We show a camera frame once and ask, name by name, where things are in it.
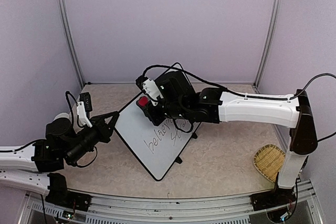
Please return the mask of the red black whiteboard eraser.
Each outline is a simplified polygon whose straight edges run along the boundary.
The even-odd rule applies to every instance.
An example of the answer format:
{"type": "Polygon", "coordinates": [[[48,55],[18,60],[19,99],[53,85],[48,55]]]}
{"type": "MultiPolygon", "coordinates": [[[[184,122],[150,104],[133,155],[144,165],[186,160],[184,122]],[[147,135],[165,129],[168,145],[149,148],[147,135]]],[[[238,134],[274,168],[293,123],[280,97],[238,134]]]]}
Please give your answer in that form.
{"type": "Polygon", "coordinates": [[[138,100],[138,104],[139,104],[139,106],[141,106],[141,107],[146,106],[148,102],[149,102],[149,101],[148,101],[148,98],[145,97],[145,96],[139,98],[139,100],[138,100]]]}

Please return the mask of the white whiteboard black frame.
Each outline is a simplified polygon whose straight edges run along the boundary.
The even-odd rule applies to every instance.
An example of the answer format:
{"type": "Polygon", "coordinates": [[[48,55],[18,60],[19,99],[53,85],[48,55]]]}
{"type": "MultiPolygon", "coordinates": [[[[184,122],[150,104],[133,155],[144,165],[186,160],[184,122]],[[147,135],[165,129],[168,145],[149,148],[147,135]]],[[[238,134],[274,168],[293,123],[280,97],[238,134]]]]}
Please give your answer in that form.
{"type": "Polygon", "coordinates": [[[138,93],[119,111],[115,132],[153,179],[161,181],[200,124],[194,123],[190,133],[177,130],[171,119],[155,126],[136,105],[143,96],[138,93]]]}

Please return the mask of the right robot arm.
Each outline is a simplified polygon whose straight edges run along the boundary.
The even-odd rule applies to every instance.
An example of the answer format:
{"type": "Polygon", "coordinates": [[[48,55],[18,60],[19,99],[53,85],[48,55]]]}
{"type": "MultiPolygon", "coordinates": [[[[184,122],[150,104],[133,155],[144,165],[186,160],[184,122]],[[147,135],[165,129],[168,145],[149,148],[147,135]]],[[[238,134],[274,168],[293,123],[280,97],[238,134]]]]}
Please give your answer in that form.
{"type": "Polygon", "coordinates": [[[277,175],[277,187],[269,192],[273,205],[281,204],[295,185],[305,160],[318,147],[314,119],[305,90],[296,94],[261,95],[238,93],[210,83],[196,92],[186,77],[187,72],[173,68],[156,80],[140,75],[136,85],[144,96],[138,107],[153,123],[165,119],[194,123],[247,121],[275,124],[289,128],[290,143],[277,175]]]}

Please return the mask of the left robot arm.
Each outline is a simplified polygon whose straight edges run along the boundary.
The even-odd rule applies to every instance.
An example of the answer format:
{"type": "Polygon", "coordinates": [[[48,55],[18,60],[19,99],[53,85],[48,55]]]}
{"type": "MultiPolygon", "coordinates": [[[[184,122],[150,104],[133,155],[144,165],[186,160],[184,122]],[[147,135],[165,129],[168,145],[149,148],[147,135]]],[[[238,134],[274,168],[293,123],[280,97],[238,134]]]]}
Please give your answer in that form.
{"type": "Polygon", "coordinates": [[[118,118],[117,111],[94,116],[91,126],[75,132],[67,113],[57,115],[46,125],[44,139],[22,147],[1,147],[1,182],[41,194],[46,202],[55,205],[87,208],[91,197],[69,190],[59,171],[65,165],[84,168],[79,160],[88,152],[97,152],[99,142],[110,142],[118,118]]]}

